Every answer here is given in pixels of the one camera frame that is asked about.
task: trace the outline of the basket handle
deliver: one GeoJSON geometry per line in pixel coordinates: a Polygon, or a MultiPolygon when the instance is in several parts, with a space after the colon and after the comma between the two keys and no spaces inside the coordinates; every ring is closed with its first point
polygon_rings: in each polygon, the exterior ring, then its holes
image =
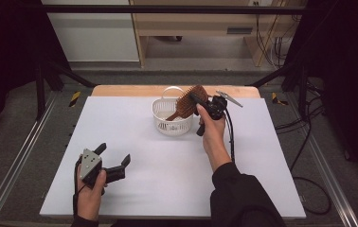
{"type": "Polygon", "coordinates": [[[177,86],[171,86],[171,87],[167,87],[167,88],[164,90],[164,92],[162,93],[161,98],[164,98],[164,94],[165,94],[167,91],[169,91],[169,90],[179,90],[179,91],[181,91],[181,92],[183,93],[182,88],[177,87],[177,86]]]}

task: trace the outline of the brown brush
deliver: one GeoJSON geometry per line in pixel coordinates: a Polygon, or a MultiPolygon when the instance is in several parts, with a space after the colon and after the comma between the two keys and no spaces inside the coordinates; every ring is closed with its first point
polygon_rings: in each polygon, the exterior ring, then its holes
{"type": "Polygon", "coordinates": [[[188,118],[196,111],[197,102],[190,97],[190,94],[194,94],[199,97],[203,102],[208,101],[208,94],[202,85],[196,85],[189,88],[185,91],[177,100],[176,100],[176,112],[168,117],[167,121],[172,121],[176,117],[180,116],[182,118],[188,118]]]}

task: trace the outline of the black sleeve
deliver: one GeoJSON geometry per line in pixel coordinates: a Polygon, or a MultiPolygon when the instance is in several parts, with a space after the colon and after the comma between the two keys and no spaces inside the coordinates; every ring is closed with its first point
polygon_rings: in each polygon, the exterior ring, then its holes
{"type": "Polygon", "coordinates": [[[255,176],[241,174],[235,164],[224,164],[212,175],[212,226],[286,226],[255,176]]]}
{"type": "Polygon", "coordinates": [[[80,216],[75,216],[71,227],[98,227],[98,221],[88,220],[80,216]]]}

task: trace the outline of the white wall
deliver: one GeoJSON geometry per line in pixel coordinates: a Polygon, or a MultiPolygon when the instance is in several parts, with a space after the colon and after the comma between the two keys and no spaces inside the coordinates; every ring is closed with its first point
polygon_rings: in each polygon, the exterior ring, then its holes
{"type": "MultiPolygon", "coordinates": [[[[128,0],[42,0],[44,5],[129,5],[128,0]]],[[[139,61],[131,14],[48,13],[69,61],[139,61]]]]}

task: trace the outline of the black curtain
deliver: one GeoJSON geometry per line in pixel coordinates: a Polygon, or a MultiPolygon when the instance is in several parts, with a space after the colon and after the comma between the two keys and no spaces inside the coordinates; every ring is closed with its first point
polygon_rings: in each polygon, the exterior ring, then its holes
{"type": "Polygon", "coordinates": [[[59,78],[47,61],[70,70],[46,13],[23,10],[22,4],[28,3],[42,4],[41,0],[0,0],[0,113],[11,89],[35,80],[36,63],[43,63],[46,79],[59,78]]]}
{"type": "MultiPolygon", "coordinates": [[[[326,8],[333,2],[309,1],[310,6],[326,8]]],[[[322,15],[303,17],[287,61],[320,20],[322,15]]],[[[358,161],[358,0],[338,1],[318,37],[304,65],[309,77],[323,79],[325,106],[351,159],[358,161]]]]}

